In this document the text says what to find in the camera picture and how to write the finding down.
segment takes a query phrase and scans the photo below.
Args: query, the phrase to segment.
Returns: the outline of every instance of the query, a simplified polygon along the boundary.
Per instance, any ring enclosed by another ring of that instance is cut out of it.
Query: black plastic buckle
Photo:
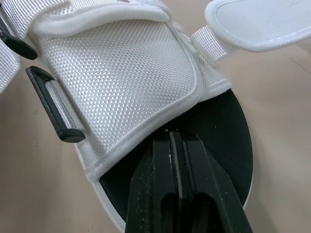
[[[126,233],[251,233],[225,170],[193,134],[153,138],[131,182]]]
[[[30,45],[10,34],[10,31],[7,29],[1,17],[0,17],[0,38],[4,42],[4,44],[8,48],[10,48],[10,50],[14,51],[18,55],[25,57],[29,60],[34,60],[38,57],[37,52]]]
[[[39,67],[29,67],[26,69],[26,72],[59,138],[62,141],[69,143],[78,143],[84,140],[86,137],[80,130],[67,128],[53,99],[51,98],[44,84],[48,81],[54,80],[51,74]]]

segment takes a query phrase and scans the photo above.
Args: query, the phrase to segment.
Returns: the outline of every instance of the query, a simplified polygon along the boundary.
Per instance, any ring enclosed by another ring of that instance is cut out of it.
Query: textured mesh fabric
[[[202,82],[168,24],[117,21],[38,46],[86,128],[77,144],[90,180],[196,104]]]

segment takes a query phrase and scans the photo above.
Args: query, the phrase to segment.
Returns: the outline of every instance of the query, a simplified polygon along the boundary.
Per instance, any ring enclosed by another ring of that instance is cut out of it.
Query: black insole
[[[197,104],[162,128],[194,133],[227,172],[244,205],[253,175],[253,152],[247,122],[231,90]],[[126,221],[131,178],[150,137],[100,178],[100,183]]]

